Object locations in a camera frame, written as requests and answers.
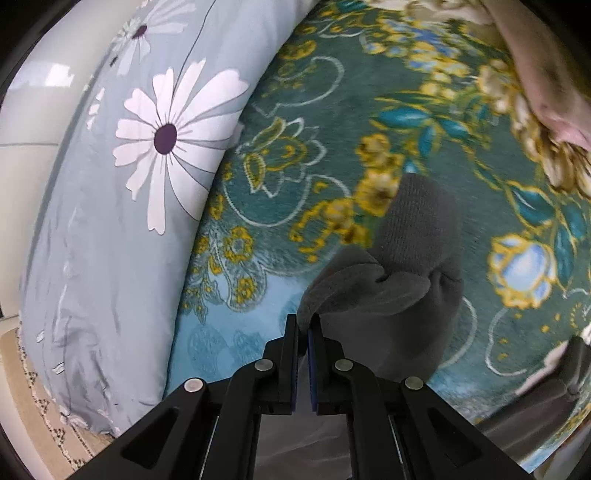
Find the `metal rivet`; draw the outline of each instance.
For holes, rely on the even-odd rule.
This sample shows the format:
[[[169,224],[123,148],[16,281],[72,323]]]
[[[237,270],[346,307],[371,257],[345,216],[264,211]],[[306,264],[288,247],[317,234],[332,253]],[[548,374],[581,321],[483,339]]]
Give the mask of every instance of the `metal rivet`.
[[[335,362],[335,368],[340,372],[348,372],[353,368],[353,362],[351,360],[347,360],[346,358],[342,358],[341,360],[337,360]]]
[[[273,362],[272,362],[272,360],[269,360],[268,358],[261,358],[260,360],[256,361],[255,368],[259,372],[266,372],[267,370],[270,370],[271,368],[273,368]]]
[[[185,390],[188,391],[189,393],[198,392],[199,390],[201,390],[203,388],[203,380],[201,380],[199,378],[189,378],[185,382],[184,387],[185,387]]]
[[[404,384],[409,390],[421,390],[425,386],[425,383],[419,377],[408,377]]]

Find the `clothing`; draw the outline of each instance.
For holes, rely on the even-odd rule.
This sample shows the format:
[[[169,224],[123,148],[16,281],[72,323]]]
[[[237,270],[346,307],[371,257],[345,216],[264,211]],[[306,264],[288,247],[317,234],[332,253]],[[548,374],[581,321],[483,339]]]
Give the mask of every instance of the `clothing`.
[[[590,372],[591,347],[574,336],[552,374],[477,427],[519,461],[566,423]]]
[[[552,31],[518,0],[483,0],[515,61],[525,95],[556,142],[591,151],[591,104],[575,88]]]
[[[373,247],[343,247],[310,284],[297,319],[318,312],[323,334],[347,358],[389,380],[429,378],[441,362],[462,299],[458,214],[435,181],[402,177]],[[350,475],[344,416],[311,411],[307,358],[298,369],[294,417],[263,416],[255,478],[344,480]]]

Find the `white flower print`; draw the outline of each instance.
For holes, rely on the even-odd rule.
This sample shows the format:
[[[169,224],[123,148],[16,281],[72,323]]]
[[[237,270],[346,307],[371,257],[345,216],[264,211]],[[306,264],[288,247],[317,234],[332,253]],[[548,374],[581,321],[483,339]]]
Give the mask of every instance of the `white flower print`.
[[[178,202],[191,217],[199,220],[208,191],[189,175],[182,162],[212,173],[217,170],[224,150],[201,143],[231,139],[241,111],[207,114],[248,89],[248,83],[240,79],[238,71],[228,69],[209,80],[189,101],[204,65],[205,59],[191,64],[176,89],[172,69],[156,75],[152,80],[156,103],[141,89],[135,89],[124,106],[139,120],[121,119],[117,125],[115,135],[133,142],[113,150],[115,165],[121,167],[137,162],[136,170],[126,184],[133,200],[137,199],[140,188],[152,172],[148,230],[156,230],[160,235],[166,226],[166,172]]]
[[[123,50],[117,75],[127,75],[136,50],[139,50],[139,61],[150,53],[148,38],[151,35],[181,33],[187,24],[169,20],[195,9],[195,4],[187,3],[187,0],[160,0],[143,20],[132,18],[127,22],[114,39],[113,52]]]
[[[101,88],[99,93],[96,94],[95,100],[96,102],[93,103],[90,108],[88,109],[88,116],[90,117],[86,121],[86,128],[90,130],[92,125],[95,123],[96,115],[99,113],[100,103],[105,95],[105,88]]]

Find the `beige fabric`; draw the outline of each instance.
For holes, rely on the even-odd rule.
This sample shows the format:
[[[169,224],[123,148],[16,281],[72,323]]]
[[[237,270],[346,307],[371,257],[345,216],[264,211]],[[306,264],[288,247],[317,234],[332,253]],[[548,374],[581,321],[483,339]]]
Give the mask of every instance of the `beige fabric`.
[[[8,385],[27,433],[56,480],[66,479],[104,449],[112,438],[67,425],[33,371],[18,329],[0,338]]]

